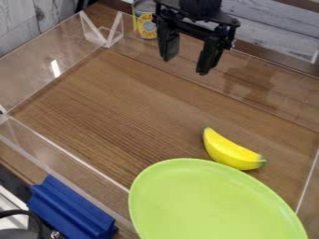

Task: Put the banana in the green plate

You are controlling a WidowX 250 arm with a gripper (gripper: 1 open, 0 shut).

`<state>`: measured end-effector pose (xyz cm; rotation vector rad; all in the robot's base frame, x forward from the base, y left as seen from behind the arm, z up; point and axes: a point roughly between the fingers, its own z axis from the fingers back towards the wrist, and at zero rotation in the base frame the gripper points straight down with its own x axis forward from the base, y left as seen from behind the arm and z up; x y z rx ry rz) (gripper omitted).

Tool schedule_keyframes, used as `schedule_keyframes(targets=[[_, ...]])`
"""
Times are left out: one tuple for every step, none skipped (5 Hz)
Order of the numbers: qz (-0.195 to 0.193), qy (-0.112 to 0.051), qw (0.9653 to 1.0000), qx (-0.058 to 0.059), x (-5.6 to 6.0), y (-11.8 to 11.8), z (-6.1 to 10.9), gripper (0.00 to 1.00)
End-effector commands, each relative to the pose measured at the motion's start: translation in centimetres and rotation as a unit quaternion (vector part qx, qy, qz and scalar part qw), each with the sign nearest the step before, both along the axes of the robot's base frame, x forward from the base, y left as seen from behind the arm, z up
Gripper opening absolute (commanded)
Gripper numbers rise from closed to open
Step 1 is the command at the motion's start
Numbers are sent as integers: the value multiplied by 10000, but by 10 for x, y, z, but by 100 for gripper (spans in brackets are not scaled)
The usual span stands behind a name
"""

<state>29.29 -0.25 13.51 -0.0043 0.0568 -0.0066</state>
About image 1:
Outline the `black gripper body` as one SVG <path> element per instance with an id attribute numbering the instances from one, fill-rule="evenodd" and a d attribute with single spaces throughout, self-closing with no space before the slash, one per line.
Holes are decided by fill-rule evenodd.
<path id="1" fill-rule="evenodd" d="M 169 27 L 190 37 L 205 40 L 209 36 L 230 49 L 240 21 L 221 8 L 221 0 L 154 0 L 156 19 L 164 19 Z"/>

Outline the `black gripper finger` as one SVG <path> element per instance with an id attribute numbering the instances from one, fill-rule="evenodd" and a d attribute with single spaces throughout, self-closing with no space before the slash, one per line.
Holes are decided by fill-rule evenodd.
<path id="1" fill-rule="evenodd" d="M 178 54 L 178 31 L 169 21 L 157 21 L 158 55 L 168 62 Z"/>
<path id="2" fill-rule="evenodd" d="M 216 67 L 220 56 L 222 53 L 221 42 L 209 37 L 204 40 L 202 50 L 197 58 L 196 72 L 204 76 L 209 73 L 210 69 Z"/>

